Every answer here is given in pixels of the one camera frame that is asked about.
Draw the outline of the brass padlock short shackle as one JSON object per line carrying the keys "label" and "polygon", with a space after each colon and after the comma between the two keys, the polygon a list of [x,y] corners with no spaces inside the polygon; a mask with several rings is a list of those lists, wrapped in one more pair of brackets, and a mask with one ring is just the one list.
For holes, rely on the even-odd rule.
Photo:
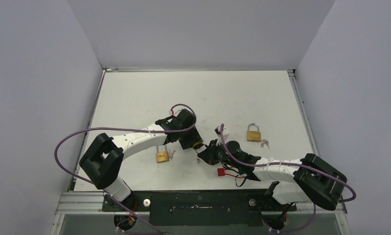
{"label": "brass padlock short shackle", "polygon": [[250,123],[246,131],[246,141],[261,142],[261,132],[259,125],[256,123]]}

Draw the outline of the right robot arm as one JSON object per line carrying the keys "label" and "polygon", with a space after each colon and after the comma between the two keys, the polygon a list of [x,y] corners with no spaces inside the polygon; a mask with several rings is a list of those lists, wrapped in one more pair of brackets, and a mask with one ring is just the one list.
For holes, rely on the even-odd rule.
{"label": "right robot arm", "polygon": [[207,164],[221,164],[247,180],[277,182],[264,197],[271,210],[293,202],[312,202],[333,211],[341,202],[347,182],[344,174],[313,153],[295,160],[273,160],[243,151],[237,141],[222,144],[218,140],[208,145],[196,143],[193,149]]}

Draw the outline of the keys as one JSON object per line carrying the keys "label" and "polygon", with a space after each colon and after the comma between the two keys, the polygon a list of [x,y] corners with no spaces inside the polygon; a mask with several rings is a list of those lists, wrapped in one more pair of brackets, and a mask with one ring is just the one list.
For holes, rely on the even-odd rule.
{"label": "keys", "polygon": [[270,147],[269,147],[269,141],[268,141],[267,139],[261,140],[260,147],[261,147],[261,148],[267,147],[268,149],[270,149]]}
{"label": "keys", "polygon": [[169,156],[170,160],[173,160],[175,152],[176,152],[176,150],[169,150],[168,151],[168,156]]}

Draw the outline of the keys beside long-shackle padlock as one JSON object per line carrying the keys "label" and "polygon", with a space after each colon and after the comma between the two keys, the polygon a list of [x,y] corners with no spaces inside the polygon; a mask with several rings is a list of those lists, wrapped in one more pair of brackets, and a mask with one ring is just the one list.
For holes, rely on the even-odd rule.
{"label": "keys beside long-shackle padlock", "polygon": [[173,160],[175,152],[176,152],[176,150],[169,150],[168,151],[168,156],[169,156],[170,160]]}

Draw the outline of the brass padlock long shackle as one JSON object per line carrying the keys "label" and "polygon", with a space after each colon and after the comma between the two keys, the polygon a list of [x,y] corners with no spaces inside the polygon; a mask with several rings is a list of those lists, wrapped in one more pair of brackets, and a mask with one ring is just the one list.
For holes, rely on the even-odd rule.
{"label": "brass padlock long shackle", "polygon": [[169,152],[166,145],[156,146],[156,162],[158,164],[169,161]]}

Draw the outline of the yellow black padlock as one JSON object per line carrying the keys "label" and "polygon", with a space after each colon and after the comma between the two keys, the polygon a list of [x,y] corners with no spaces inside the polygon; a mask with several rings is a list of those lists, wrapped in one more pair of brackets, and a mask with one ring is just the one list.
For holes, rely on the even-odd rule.
{"label": "yellow black padlock", "polygon": [[192,148],[194,150],[197,150],[197,149],[200,149],[202,146],[204,146],[204,144],[202,142],[197,142],[197,143],[194,143]]}

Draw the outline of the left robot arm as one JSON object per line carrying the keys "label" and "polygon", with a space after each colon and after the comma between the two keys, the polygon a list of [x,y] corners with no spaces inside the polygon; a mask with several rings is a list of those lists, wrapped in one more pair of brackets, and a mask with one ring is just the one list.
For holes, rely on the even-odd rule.
{"label": "left robot arm", "polygon": [[114,198],[115,205],[127,211],[135,205],[130,187],[119,176],[123,160],[151,147],[178,141],[182,149],[202,143],[195,127],[196,115],[188,109],[176,115],[159,119],[137,132],[110,137],[99,134],[80,159],[80,167],[97,189],[105,190]]}

